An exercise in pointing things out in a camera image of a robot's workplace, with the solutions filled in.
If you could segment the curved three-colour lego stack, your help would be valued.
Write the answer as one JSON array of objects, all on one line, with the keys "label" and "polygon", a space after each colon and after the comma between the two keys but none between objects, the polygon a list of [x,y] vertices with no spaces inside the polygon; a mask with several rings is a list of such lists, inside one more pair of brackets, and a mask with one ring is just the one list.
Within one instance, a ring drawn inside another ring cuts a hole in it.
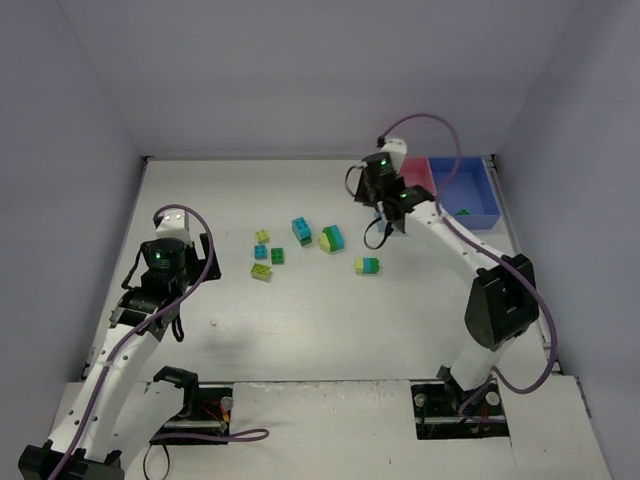
[{"label": "curved three-colour lego stack", "polygon": [[333,254],[344,249],[344,238],[337,225],[326,226],[318,237],[318,245],[322,251]]}]

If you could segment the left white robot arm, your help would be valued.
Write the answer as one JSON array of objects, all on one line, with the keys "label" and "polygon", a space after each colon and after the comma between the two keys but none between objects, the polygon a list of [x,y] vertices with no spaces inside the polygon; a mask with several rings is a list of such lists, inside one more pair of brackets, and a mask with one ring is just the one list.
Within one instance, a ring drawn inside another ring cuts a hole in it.
[{"label": "left white robot arm", "polygon": [[122,284],[103,346],[80,393],[41,446],[28,445],[18,461],[25,479],[122,479],[144,444],[170,414],[187,410],[198,390],[193,372],[163,368],[142,403],[127,398],[139,372],[167,331],[182,340],[180,305],[221,273],[213,238],[203,233],[205,258],[192,242],[159,238],[141,244],[140,283]]}]

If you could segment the dark green small lego brick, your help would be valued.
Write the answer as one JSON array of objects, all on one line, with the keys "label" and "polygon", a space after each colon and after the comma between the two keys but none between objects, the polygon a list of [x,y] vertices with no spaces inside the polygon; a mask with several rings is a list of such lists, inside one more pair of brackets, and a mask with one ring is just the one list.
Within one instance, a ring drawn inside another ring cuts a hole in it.
[{"label": "dark green small lego brick", "polygon": [[282,265],[284,262],[284,249],[282,247],[273,247],[271,249],[271,263],[273,265]]}]

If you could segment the yellow-green small lego brick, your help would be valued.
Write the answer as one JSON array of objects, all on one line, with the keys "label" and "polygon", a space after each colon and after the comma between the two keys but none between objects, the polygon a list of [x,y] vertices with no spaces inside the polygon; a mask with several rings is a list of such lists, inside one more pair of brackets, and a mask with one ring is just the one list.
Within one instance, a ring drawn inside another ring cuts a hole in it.
[{"label": "yellow-green small lego brick", "polygon": [[264,229],[256,231],[255,237],[258,244],[266,244],[270,241],[270,235]]}]

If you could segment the blue and green lego stack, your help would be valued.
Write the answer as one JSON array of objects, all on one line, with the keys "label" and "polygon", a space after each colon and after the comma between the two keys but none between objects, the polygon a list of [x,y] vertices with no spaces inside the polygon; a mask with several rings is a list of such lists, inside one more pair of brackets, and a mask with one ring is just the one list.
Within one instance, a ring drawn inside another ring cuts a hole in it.
[{"label": "blue and green lego stack", "polygon": [[304,217],[293,219],[291,226],[296,240],[302,247],[312,243],[312,231]]}]

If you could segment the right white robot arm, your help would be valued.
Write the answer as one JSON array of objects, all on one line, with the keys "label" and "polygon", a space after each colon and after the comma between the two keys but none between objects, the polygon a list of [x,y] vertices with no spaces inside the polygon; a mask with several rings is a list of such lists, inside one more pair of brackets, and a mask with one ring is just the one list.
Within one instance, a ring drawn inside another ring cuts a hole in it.
[{"label": "right white robot arm", "polygon": [[395,231],[407,235],[464,282],[466,336],[459,353],[441,366],[438,378],[455,393],[470,395],[496,374],[506,349],[539,318],[541,301],[532,262],[481,242],[446,214],[429,190],[406,185],[389,153],[371,154],[356,168],[360,178],[352,197],[381,215],[384,237]]}]

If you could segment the yellow-green long lego brick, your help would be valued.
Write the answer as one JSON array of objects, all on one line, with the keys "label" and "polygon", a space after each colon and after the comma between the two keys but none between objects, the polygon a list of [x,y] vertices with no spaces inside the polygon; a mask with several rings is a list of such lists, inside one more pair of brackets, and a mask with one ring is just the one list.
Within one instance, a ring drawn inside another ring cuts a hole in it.
[{"label": "yellow-green long lego brick", "polygon": [[271,274],[271,267],[261,263],[254,263],[250,270],[250,275],[253,279],[264,282],[268,282],[270,280]]}]

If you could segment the blue small lego brick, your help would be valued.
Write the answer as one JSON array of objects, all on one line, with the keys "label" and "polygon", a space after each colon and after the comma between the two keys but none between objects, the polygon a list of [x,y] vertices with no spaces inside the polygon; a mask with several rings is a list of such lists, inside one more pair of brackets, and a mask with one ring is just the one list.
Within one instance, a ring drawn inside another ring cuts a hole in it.
[{"label": "blue small lego brick", "polygon": [[255,260],[265,260],[268,257],[268,248],[265,245],[255,245],[254,246],[254,259]]}]

